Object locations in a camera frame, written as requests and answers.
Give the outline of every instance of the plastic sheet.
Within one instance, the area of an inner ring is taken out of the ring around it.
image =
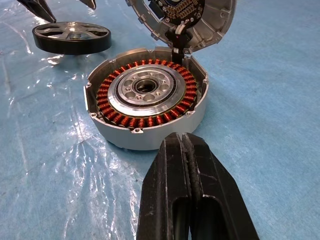
[[[90,120],[83,86],[103,60],[156,45],[125,1],[47,1],[57,20],[112,32],[102,53],[36,48],[45,23],[0,0],[0,239],[134,239],[156,152],[119,149]],[[233,175],[261,239],[320,238],[317,0],[239,0],[218,45],[194,56],[211,84],[195,134]]]

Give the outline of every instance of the mounting hole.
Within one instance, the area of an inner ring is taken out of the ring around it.
[[[125,81],[124,82],[124,86],[126,86],[126,87],[128,87],[128,86],[130,86],[132,84],[132,80],[127,80],[127,81]]]
[[[157,79],[164,79],[166,76],[161,74],[161,73],[158,73],[156,75],[154,75]]]
[[[156,97],[152,94],[147,94],[143,97],[143,100],[146,102],[152,101],[153,99],[155,99]]]
[[[167,84],[161,85],[161,86],[159,87],[160,91],[162,91],[162,92],[167,91],[168,88],[169,88],[169,85],[167,85]]]
[[[139,77],[144,77],[144,76],[148,76],[149,73],[148,73],[147,71],[143,71],[143,72],[139,72],[137,75],[138,75]]]
[[[136,96],[136,94],[133,92],[133,91],[130,91],[130,92],[127,92],[126,94],[125,94],[125,97],[126,98],[134,98]]]
[[[135,85],[135,90],[141,94],[148,94],[157,88],[157,83],[151,79],[143,79]]]

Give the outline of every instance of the copper coil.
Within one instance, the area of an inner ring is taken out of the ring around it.
[[[187,85],[186,89],[197,89],[197,85],[193,84],[193,85]]]
[[[109,121],[111,121],[112,119],[114,119],[114,117],[115,117],[117,114],[118,114],[118,113],[115,112],[115,110],[112,109],[112,112],[110,112],[110,113],[106,116],[106,118],[107,118]]]
[[[184,80],[194,79],[194,76],[192,75],[185,75],[183,76]]]
[[[137,118],[132,118],[130,123],[129,123],[129,128],[131,128],[131,129],[136,128],[137,123],[138,123],[138,119]]]
[[[97,99],[104,99],[106,97],[108,97],[107,93],[98,93],[96,96]]]
[[[144,128],[145,127],[145,119],[144,118],[140,118],[138,126],[139,126],[139,128]]]
[[[154,123],[154,118],[153,118],[152,116],[150,116],[150,117],[148,118],[147,123],[148,123],[148,127],[153,127],[153,126],[155,125],[155,123]]]
[[[169,63],[167,64],[167,67],[171,68],[171,66],[172,66],[173,64],[175,64],[175,63],[174,63],[173,61],[171,61],[171,62],[169,62]]]
[[[177,109],[180,113],[184,114],[186,111],[188,111],[188,109],[185,107],[185,106],[182,106],[182,105],[177,105],[175,107],[175,109]]]
[[[181,66],[181,67],[179,67],[176,71],[178,72],[178,73],[182,73],[183,71],[185,71],[185,70],[187,70],[185,67],[183,67],[183,66]]]
[[[125,116],[122,119],[120,126],[126,128],[128,126],[129,121],[130,121],[130,118],[128,116]]]
[[[195,79],[190,79],[190,80],[187,80],[187,81],[185,81],[185,84],[197,84],[196,83],[196,80]]]
[[[193,77],[192,74],[189,71],[184,71],[184,72],[181,72],[180,74],[181,74],[182,77],[186,77],[186,76]]]
[[[176,70],[176,69],[179,68],[179,67],[180,67],[180,64],[175,64],[175,65],[173,65],[171,68],[174,69],[174,70]]]
[[[172,117],[169,113],[163,114],[163,117],[167,122],[170,122],[172,120]]]
[[[110,84],[105,84],[105,83],[102,83],[100,85],[100,88],[103,88],[103,89],[108,89],[110,87]]]
[[[158,125],[163,124],[164,120],[162,119],[162,116],[158,115],[155,117],[155,121]]]
[[[112,107],[108,107],[106,109],[103,109],[101,112],[103,115],[108,115],[109,113],[111,113],[112,111],[114,111],[114,109]]]
[[[119,70],[115,70],[114,73],[118,76],[121,74],[121,72]]]
[[[118,125],[122,119],[123,115],[117,113],[117,115],[115,117],[113,117],[112,119],[112,123]]]
[[[175,109],[170,110],[170,113],[176,119],[180,116],[180,113]]]
[[[189,101],[191,101],[191,102],[194,102],[195,99],[196,99],[196,97],[195,97],[195,96],[192,96],[192,95],[185,95],[184,98],[183,98],[184,101],[189,100]]]
[[[100,110],[103,110],[103,109],[107,109],[107,108],[110,108],[110,104],[107,102],[107,103],[102,103],[99,105],[99,108]]]
[[[105,104],[105,103],[107,103],[108,102],[108,98],[99,98],[97,101],[96,101],[96,103],[98,104],[98,105],[100,105],[100,104]]]
[[[116,77],[117,77],[117,76],[114,75],[113,73],[109,74],[109,76],[108,76],[108,78],[110,78],[110,79],[115,79]]]
[[[99,88],[98,90],[98,94],[103,94],[103,93],[107,93],[108,92],[108,88]]]
[[[197,95],[197,91],[196,90],[187,90],[187,91],[185,91],[185,94]]]
[[[109,79],[109,78],[106,78],[104,81],[103,81],[104,84],[111,84],[112,83],[112,80]]]
[[[188,107],[188,108],[190,108],[190,107],[192,107],[192,105],[193,105],[194,103],[193,103],[193,102],[186,101],[186,100],[182,100],[182,101],[180,102],[180,104],[181,104],[181,105],[184,105],[184,106],[186,106],[186,107]]]

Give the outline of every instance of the black plastic piece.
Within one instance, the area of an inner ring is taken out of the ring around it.
[[[172,50],[172,61],[177,64],[182,64],[182,59],[185,57],[183,51],[187,43],[191,40],[191,37],[186,33],[186,31],[183,31],[181,34],[175,34],[174,32],[167,31],[165,36],[170,42],[172,42],[172,47],[179,50],[178,53]]]
[[[65,28],[59,27],[59,24],[67,24],[67,22],[47,23],[39,25],[32,30],[35,45],[39,49],[54,54],[85,55],[99,53],[111,47],[111,32],[105,27],[76,22],[76,24],[82,24],[84,26],[99,27],[102,29],[102,32],[93,31],[97,36],[90,39],[61,39],[50,37],[66,31]]]
[[[165,13],[162,11],[160,6],[154,1],[154,0],[149,0],[149,8],[154,12],[154,14],[159,18],[162,19],[165,16]]]
[[[258,240],[235,180],[205,141],[164,139],[142,184],[137,240]]]

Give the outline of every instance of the aluminum motor casing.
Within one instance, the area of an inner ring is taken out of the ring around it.
[[[163,139],[173,132],[192,133],[204,117],[209,87],[208,74],[193,56],[185,56],[182,65],[194,75],[198,84],[197,102],[193,111],[168,123],[142,129],[131,130],[105,122],[99,114],[96,101],[97,89],[104,78],[121,66],[150,58],[171,61],[172,49],[168,47],[156,47],[154,50],[137,48],[121,53],[115,59],[106,60],[94,69],[88,77],[89,83],[84,87],[86,110],[102,136],[117,147],[130,150],[156,150]]]

